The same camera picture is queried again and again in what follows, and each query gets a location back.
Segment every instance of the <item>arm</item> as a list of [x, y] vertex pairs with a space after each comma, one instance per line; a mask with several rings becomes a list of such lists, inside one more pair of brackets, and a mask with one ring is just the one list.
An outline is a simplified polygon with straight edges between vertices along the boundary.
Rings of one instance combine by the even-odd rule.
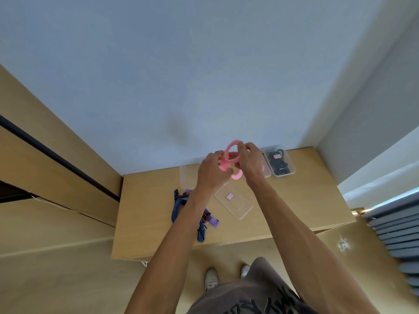
[[205, 206], [233, 173], [232, 169], [225, 172], [219, 169], [222, 154], [222, 151], [210, 153], [202, 162], [196, 188], [148, 264], [125, 314], [175, 313]]
[[241, 143], [238, 149], [240, 168], [256, 196], [300, 297], [318, 313], [379, 314], [341, 261], [265, 180], [259, 149], [253, 143]]

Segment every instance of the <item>right hand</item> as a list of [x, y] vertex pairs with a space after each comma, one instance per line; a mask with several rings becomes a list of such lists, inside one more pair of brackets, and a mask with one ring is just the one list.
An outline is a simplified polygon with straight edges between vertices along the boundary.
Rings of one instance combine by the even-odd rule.
[[[246, 144], [239, 142], [237, 150], [240, 155], [240, 161], [234, 165], [243, 171], [246, 182], [249, 184], [263, 181], [265, 179], [263, 174], [263, 156], [259, 148], [252, 142]], [[234, 153], [231, 152], [230, 156], [237, 157]]]

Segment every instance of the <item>wooden table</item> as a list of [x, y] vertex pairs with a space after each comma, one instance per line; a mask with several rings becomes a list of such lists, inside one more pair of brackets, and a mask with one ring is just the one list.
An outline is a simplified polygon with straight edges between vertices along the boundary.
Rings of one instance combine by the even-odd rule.
[[[271, 176], [268, 182], [311, 230], [330, 229], [354, 222], [351, 211], [314, 148], [289, 151], [297, 172], [283, 177]], [[213, 196], [208, 210], [220, 221], [218, 228], [208, 226], [206, 244], [231, 244], [272, 237], [254, 194], [244, 178], [231, 180], [254, 202], [252, 210], [237, 220]], [[157, 250], [170, 228], [174, 198], [180, 190], [179, 167], [128, 174], [124, 177], [112, 258], [138, 259]]]

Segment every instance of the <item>forearm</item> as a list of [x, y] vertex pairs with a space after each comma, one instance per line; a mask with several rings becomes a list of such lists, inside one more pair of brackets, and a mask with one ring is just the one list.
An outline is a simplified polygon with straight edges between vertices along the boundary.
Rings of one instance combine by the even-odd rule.
[[327, 246], [263, 180], [250, 184], [291, 282], [319, 313], [378, 313]]
[[194, 190], [148, 264], [126, 314], [174, 313], [186, 278], [189, 254], [210, 194]]

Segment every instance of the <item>left hand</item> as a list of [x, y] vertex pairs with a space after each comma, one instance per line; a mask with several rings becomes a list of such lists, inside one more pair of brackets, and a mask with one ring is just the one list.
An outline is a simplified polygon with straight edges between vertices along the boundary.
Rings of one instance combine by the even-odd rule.
[[227, 170], [222, 171], [218, 165], [218, 161], [223, 153], [224, 151], [210, 153], [202, 161], [198, 170], [197, 189], [212, 195], [230, 179], [233, 169], [229, 167]]

